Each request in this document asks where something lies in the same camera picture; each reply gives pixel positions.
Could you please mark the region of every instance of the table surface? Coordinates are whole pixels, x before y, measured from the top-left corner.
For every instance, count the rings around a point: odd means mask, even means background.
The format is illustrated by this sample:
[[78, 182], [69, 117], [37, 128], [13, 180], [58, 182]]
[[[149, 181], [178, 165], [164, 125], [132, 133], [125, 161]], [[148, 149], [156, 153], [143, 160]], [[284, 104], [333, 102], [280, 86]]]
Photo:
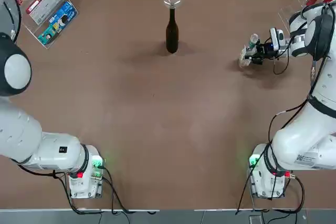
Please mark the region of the table surface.
[[[175, 55], [165, 50], [162, 0], [72, 1], [79, 15], [49, 50], [22, 29], [18, 44], [33, 79], [12, 101], [44, 131], [96, 146], [127, 208], [236, 208], [248, 157], [267, 141], [270, 119], [309, 89], [309, 56], [291, 59], [280, 76], [272, 62], [245, 70], [237, 64], [252, 33], [266, 39], [270, 27], [283, 27], [278, 10], [292, 0], [184, 0]], [[69, 208], [57, 180], [26, 174], [4, 157], [0, 170], [0, 209]], [[296, 174], [305, 207], [336, 207], [334, 171]], [[295, 208], [300, 189], [291, 186], [285, 198], [256, 200], [256, 207]], [[111, 191], [103, 192], [76, 205], [110, 208]], [[248, 190], [242, 207], [251, 208]]]

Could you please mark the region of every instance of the electronic device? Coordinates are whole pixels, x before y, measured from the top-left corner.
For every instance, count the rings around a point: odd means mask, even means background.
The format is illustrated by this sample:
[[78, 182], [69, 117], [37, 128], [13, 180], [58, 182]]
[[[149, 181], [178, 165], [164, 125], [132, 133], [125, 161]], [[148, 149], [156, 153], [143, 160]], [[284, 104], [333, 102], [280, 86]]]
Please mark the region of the electronic device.
[[[259, 42], [256, 52], [247, 48], [240, 55], [242, 67], [260, 64], [264, 59], [312, 56], [307, 99], [292, 109], [298, 110], [298, 116], [277, 131], [268, 144], [257, 145], [249, 158], [251, 192], [256, 197], [283, 197], [285, 177], [297, 179], [293, 170], [336, 169], [335, 7], [336, 2], [305, 7], [289, 19], [290, 38], [285, 39], [285, 45], [280, 42], [278, 49], [273, 46], [282, 37], [280, 33], [275, 37], [272, 29], [271, 42]], [[320, 59], [317, 72], [315, 66]]]

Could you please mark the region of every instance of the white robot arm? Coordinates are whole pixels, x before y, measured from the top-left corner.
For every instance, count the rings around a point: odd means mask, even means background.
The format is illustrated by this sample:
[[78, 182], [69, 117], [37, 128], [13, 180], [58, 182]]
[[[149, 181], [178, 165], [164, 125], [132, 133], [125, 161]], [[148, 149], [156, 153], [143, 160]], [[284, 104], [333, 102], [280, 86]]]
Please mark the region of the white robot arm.
[[295, 41], [289, 46], [290, 55], [296, 57], [310, 54], [313, 62], [319, 59], [323, 61], [317, 76], [313, 64], [312, 87], [307, 100], [299, 108], [301, 113], [279, 130], [270, 144], [259, 144], [249, 159], [252, 193], [257, 197], [283, 196], [285, 174], [288, 171], [336, 168], [334, 27], [333, 3], [307, 7], [294, 14], [290, 20], [291, 40]]
[[43, 132], [7, 98], [25, 91], [31, 75], [27, 56], [0, 33], [0, 154], [29, 169], [66, 172], [72, 198], [100, 197], [103, 159], [97, 149], [68, 134]]

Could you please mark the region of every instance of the white label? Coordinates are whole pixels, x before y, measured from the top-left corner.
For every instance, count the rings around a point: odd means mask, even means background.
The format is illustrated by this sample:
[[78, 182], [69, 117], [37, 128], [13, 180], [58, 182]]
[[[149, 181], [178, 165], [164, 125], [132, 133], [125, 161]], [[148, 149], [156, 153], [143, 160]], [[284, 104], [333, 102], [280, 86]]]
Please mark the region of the white label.
[[77, 186], [77, 185], [78, 185], [78, 180], [72, 178], [72, 179], [70, 180], [70, 183], [71, 183], [72, 186]]
[[29, 14], [31, 18], [35, 21], [37, 25], [44, 22], [45, 18], [50, 14], [50, 12], [56, 7], [60, 0], [41, 0], [41, 2], [36, 2], [33, 4], [33, 11]]
[[39, 0], [35, 1], [28, 10], [31, 12], [38, 5], [38, 3], [40, 3]]
[[306, 152], [302, 155], [298, 155], [294, 163], [299, 165], [314, 166], [317, 156], [318, 154], [316, 152]]

